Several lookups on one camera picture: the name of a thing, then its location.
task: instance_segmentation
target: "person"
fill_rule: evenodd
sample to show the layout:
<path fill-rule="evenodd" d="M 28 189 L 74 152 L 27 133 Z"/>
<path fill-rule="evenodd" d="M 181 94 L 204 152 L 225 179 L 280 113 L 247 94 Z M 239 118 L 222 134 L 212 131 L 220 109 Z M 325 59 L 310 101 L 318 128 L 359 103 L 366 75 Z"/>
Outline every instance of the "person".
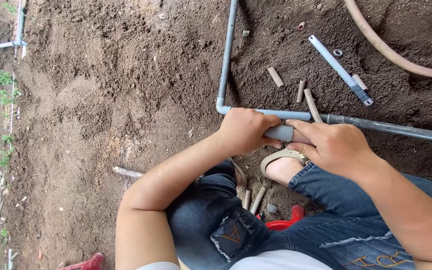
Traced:
<path fill-rule="evenodd" d="M 191 270 L 432 270 L 432 181 L 396 171 L 352 125 L 286 123 L 312 145 L 290 143 L 262 172 L 325 212 L 276 231 L 243 209 L 244 176 L 230 157 L 280 149 L 263 136 L 280 119 L 232 108 L 217 132 L 124 194 L 116 270 L 179 270 L 178 258 Z"/>

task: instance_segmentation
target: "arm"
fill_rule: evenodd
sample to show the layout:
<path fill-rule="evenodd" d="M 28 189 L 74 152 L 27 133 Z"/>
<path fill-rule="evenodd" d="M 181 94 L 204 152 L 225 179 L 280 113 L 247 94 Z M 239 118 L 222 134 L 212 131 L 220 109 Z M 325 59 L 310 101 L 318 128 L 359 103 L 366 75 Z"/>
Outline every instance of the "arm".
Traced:
<path fill-rule="evenodd" d="M 123 196 L 116 221 L 116 269 L 135 270 L 154 262 L 178 258 L 165 209 L 195 179 L 233 155 L 262 145 L 281 147 L 278 140 L 263 137 L 278 125 L 275 115 L 233 108 L 220 129 L 165 160 L 136 181 Z"/>
<path fill-rule="evenodd" d="M 416 261 L 432 262 L 431 197 L 379 158 L 358 128 L 298 120 L 288 123 L 315 145 L 292 143 L 288 149 L 304 153 L 327 172 L 357 183 L 405 250 Z M 427 267 L 417 265 L 420 269 Z"/>

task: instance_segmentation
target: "person's right hand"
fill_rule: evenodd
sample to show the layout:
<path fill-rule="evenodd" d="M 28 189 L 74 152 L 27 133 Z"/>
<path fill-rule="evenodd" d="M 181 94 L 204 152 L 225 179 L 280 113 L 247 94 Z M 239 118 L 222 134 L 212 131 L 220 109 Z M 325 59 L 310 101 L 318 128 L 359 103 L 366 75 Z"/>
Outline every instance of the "person's right hand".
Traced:
<path fill-rule="evenodd" d="M 369 148 L 363 132 L 350 124 L 286 120 L 314 145 L 293 142 L 287 148 L 304 154 L 321 169 L 349 179 L 368 172 L 380 158 Z"/>

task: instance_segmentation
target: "person's left hand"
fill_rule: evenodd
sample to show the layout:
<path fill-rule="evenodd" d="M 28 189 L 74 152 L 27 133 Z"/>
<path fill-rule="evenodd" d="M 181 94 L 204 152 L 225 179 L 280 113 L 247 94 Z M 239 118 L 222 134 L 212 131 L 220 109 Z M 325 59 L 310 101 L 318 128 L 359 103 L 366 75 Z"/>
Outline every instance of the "person's left hand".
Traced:
<path fill-rule="evenodd" d="M 234 107 L 224 117 L 219 130 L 214 136 L 221 140 L 230 156 L 248 153 L 264 145 L 278 149 L 281 141 L 264 137 L 264 132 L 281 123 L 274 114 L 263 114 L 252 108 Z"/>

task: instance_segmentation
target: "white shirt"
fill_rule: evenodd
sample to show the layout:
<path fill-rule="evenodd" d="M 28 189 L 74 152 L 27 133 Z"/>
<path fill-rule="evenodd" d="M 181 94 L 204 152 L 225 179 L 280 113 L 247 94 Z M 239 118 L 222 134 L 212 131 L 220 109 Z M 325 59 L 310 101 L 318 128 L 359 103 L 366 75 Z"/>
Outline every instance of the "white shirt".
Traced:
<path fill-rule="evenodd" d="M 235 263 L 230 270 L 331 270 L 326 264 L 301 252 L 273 250 L 254 257 L 246 257 Z M 137 270 L 181 270 L 172 262 L 155 262 Z"/>

